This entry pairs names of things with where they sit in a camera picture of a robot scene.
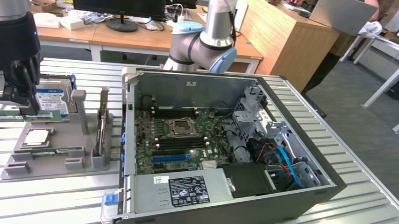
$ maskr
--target hard drive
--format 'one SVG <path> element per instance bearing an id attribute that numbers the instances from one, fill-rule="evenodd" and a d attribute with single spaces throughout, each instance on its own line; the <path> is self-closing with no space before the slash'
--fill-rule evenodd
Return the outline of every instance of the hard drive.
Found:
<path id="1" fill-rule="evenodd" d="M 40 75 L 36 99 L 43 111 L 60 111 L 61 118 L 67 119 L 71 113 L 77 112 L 71 94 L 75 89 L 75 75 Z"/>

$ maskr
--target metal slotted table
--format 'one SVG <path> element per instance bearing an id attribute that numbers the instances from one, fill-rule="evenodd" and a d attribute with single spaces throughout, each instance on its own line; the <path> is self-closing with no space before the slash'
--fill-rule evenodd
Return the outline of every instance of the metal slotted table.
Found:
<path id="1" fill-rule="evenodd" d="M 99 108 L 101 87 L 109 87 L 108 108 L 115 116 L 112 162 L 107 171 L 64 175 L 55 179 L 5 182 L 0 180 L 0 224 L 100 222 L 104 192 L 117 189 L 121 134 L 121 69 L 125 64 L 47 58 L 41 72 L 76 75 L 77 88 L 87 91 L 87 113 Z M 364 166 L 336 133 L 311 109 L 291 84 L 280 77 L 264 77 L 298 123 L 319 147 L 348 187 L 327 203 L 314 206 L 288 224 L 399 224 L 399 202 Z M 282 120 L 276 108 L 269 110 Z M 0 171 L 16 144 L 24 123 L 0 123 Z"/>

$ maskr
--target monitor stand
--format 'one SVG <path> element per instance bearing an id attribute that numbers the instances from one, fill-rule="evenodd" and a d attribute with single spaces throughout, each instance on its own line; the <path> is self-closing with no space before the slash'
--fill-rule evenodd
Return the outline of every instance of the monitor stand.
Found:
<path id="1" fill-rule="evenodd" d="M 137 24 L 129 20 L 124 20 L 123 15 L 120 15 L 120 20 L 111 19 L 105 23 L 107 27 L 119 32 L 133 32 L 137 29 Z"/>

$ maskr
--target laptop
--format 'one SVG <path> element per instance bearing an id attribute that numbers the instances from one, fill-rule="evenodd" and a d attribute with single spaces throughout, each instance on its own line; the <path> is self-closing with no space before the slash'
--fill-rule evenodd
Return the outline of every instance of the laptop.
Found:
<path id="1" fill-rule="evenodd" d="M 356 35 L 376 10 L 358 0 L 319 0 L 310 20 Z"/>

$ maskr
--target red cable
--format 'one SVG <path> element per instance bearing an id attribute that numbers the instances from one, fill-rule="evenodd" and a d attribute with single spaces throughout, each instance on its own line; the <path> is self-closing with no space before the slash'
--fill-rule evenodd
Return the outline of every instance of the red cable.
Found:
<path id="1" fill-rule="evenodd" d="M 273 146 L 276 146 L 276 144 L 272 143 L 272 142 L 267 142 L 267 143 L 264 143 L 264 145 L 263 145 L 263 147 L 261 147 L 261 150 L 260 150 L 260 153 L 259 153 L 259 156 L 257 156 L 257 159 L 256 159 L 256 162 L 259 161 L 260 155 L 261 155 L 263 150 L 264 150 L 264 148 L 265 148 L 267 145 L 273 145 Z"/>
<path id="2" fill-rule="evenodd" d="M 283 165 L 283 164 L 280 164 L 280 163 L 278 163 L 279 165 L 280 165 L 280 167 L 283 167 L 283 169 L 286 170 L 286 172 L 288 173 L 288 175 L 291 176 L 291 173 L 290 173 L 290 170 L 287 169 L 287 167 Z"/>

